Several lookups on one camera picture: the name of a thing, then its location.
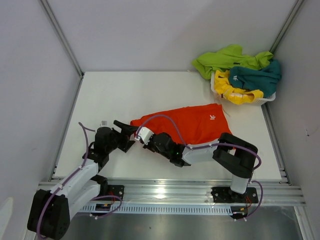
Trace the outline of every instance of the red shorts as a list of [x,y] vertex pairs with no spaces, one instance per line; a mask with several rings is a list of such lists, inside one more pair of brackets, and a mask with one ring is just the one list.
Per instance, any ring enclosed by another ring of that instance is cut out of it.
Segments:
[[[157,114],[172,118],[187,144],[203,144],[218,139],[222,133],[231,134],[222,105],[216,103],[152,113],[140,119],[132,120],[130,124],[137,127],[141,126],[146,120]],[[165,117],[155,117],[145,127],[155,134],[167,133],[174,142],[182,144],[174,125]]]

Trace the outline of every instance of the red wire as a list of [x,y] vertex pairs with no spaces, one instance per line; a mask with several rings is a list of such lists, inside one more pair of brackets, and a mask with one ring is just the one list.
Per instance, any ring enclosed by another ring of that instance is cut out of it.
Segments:
[[250,208],[252,205],[252,202],[250,200],[250,198],[248,196],[245,197],[245,202],[247,202],[247,200],[249,201],[250,205],[247,208]]
[[[113,193],[112,191],[110,191],[110,192],[109,192],[109,194],[110,194],[110,195],[112,195],[112,196],[114,196],[114,193]],[[113,198],[112,198],[112,200],[113,200],[113,203],[111,203],[111,204],[114,204],[114,203],[115,203],[115,201],[116,201],[116,198],[115,198],[115,197],[113,197]]]

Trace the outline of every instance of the teal shirt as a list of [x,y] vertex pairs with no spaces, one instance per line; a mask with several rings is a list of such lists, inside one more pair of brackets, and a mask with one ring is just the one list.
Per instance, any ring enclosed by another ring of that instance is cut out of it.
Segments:
[[230,69],[229,76],[232,87],[249,91],[260,90],[264,98],[276,92],[280,79],[281,67],[278,60],[271,60],[270,64],[261,70],[235,66]]

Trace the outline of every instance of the white basket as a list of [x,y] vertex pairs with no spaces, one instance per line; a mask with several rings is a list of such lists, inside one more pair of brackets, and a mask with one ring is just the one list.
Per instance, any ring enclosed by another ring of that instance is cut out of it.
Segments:
[[[212,92],[214,92],[214,94],[216,95],[220,95],[216,92],[215,90],[215,74],[212,73],[211,74],[211,90]],[[265,104],[266,102],[272,102],[273,100],[276,99],[276,93],[272,94],[270,97],[268,98],[256,98],[253,102],[251,103],[244,103],[244,104],[250,104],[250,105],[255,105],[255,106],[261,106],[263,104]]]

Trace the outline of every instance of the white tabletop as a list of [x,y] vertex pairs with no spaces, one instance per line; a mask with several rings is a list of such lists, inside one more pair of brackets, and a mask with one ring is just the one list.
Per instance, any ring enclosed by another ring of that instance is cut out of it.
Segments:
[[[114,120],[129,124],[147,114],[214,102],[210,81],[202,79],[197,72],[86,72],[55,176],[66,176],[82,162],[86,146],[78,122],[97,129],[104,120],[114,127]],[[261,107],[223,102],[223,109],[228,113],[225,117],[232,134],[258,148],[262,165],[254,172],[253,179],[281,180]],[[89,142],[93,142],[95,133],[88,132],[88,137]],[[143,149],[139,142],[127,153],[119,149],[113,151],[99,174],[126,179],[231,179],[231,173],[215,161],[180,168],[161,155]]]

